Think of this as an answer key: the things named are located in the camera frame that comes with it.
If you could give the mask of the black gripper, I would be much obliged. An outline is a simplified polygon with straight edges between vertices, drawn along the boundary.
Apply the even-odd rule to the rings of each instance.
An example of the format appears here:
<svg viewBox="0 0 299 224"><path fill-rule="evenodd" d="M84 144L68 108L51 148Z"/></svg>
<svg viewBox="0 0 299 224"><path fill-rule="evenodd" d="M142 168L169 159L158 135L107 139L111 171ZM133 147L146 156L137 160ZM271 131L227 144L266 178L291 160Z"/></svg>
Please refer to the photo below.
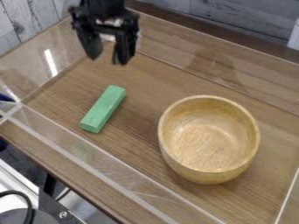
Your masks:
<svg viewBox="0 0 299 224"><path fill-rule="evenodd" d="M87 56L95 60L103 53L99 34L115 35L113 63L125 66L137 55L139 40L139 15L126 8L126 0L82 0L70 14Z"/></svg>

